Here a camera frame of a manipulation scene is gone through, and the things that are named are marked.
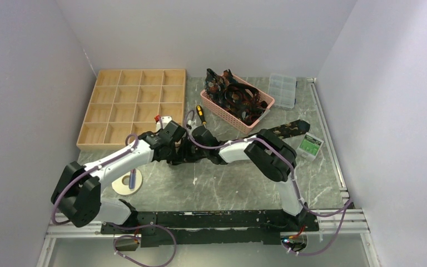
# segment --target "blue pen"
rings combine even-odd
[[[130,171],[130,180],[128,181],[128,188],[135,189],[136,169]]]

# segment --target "gray marble surface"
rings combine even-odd
[[[269,78],[248,77],[248,83],[267,92]],[[186,112],[202,104],[200,92],[203,78],[189,78],[186,85]],[[316,105],[304,78],[298,79],[297,103],[294,108],[273,106],[253,132],[302,119],[310,123],[310,132],[325,140]],[[207,128],[219,140],[237,139],[243,134],[223,119],[205,109]],[[303,136],[284,139],[297,148]],[[85,164],[109,155],[113,151],[82,151],[78,162]],[[121,196],[108,187],[103,197],[123,198],[139,211],[201,211],[280,209],[279,193],[274,182],[267,179],[250,162],[214,165],[204,159],[195,164],[170,166],[165,162],[152,162],[139,168],[143,185],[131,196]],[[342,207],[339,185],[331,157],[322,147],[317,158],[308,162],[297,159],[297,177],[304,199],[313,209]]]

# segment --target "basket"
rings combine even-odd
[[[240,77],[238,77],[236,75],[233,75],[233,77],[240,83],[245,83],[249,86],[253,86],[253,85],[247,83],[246,81],[242,80]],[[268,94],[266,94],[265,92],[263,92],[259,89],[258,89],[258,91],[261,95],[261,100],[266,101],[267,108],[264,111],[264,113],[255,122],[253,122],[253,124],[250,126],[244,124],[240,119],[238,119],[237,117],[228,113],[226,110],[224,110],[222,107],[218,106],[217,104],[213,103],[209,99],[209,97],[207,96],[207,92],[205,90],[202,90],[202,92],[200,93],[200,97],[202,98],[202,103],[203,103],[204,107],[206,107],[207,109],[212,111],[212,113],[214,113],[218,117],[224,119],[231,126],[237,128],[240,132],[242,132],[243,134],[246,135],[246,134],[249,134],[251,132],[251,130],[253,130],[253,128],[259,123],[259,121],[262,120],[264,118],[264,116],[266,116],[266,114],[269,113],[272,104],[274,104],[274,98],[272,98],[271,96],[269,96]]]

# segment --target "wooden compartment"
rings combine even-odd
[[[184,111],[183,103],[161,103],[160,115],[171,116],[177,123],[182,123],[182,115]]]
[[[167,70],[163,78],[163,85],[184,85],[185,70]]]
[[[116,103],[112,106],[110,116],[111,122],[132,122],[135,113],[135,104],[129,103]]]
[[[185,89],[185,70],[99,71],[76,145],[121,149],[128,134],[154,132],[157,115],[181,123]]]
[[[102,144],[106,133],[107,123],[83,123],[78,144]]]
[[[125,138],[132,132],[131,122],[110,122],[107,126],[104,144],[120,147],[125,145]]]
[[[159,103],[138,103],[133,121],[135,122],[154,122],[158,115]]]
[[[91,103],[112,103],[115,96],[115,86],[96,86],[92,91]]]
[[[114,103],[136,103],[138,86],[119,86],[115,93]]]
[[[134,122],[133,123],[133,132],[137,135],[140,135],[147,131],[156,131],[156,123],[155,122]]]
[[[107,85],[117,85],[118,79],[120,78],[120,71],[113,70],[104,70],[99,71],[99,75],[97,76],[96,85],[98,86],[107,86]]]
[[[138,91],[138,103],[159,103],[161,86],[140,86]]]
[[[161,102],[182,103],[184,102],[184,91],[182,85],[163,86],[161,91]]]
[[[163,70],[145,70],[141,75],[141,85],[161,85]]]
[[[108,122],[112,104],[89,104],[84,122]]]
[[[139,85],[142,71],[125,70],[120,75],[119,85]]]

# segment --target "black and yellow screwdriver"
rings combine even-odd
[[[197,114],[199,115],[200,120],[202,121],[202,124],[205,125],[207,122],[205,121],[205,116],[203,114],[203,109],[200,105],[196,106]]]

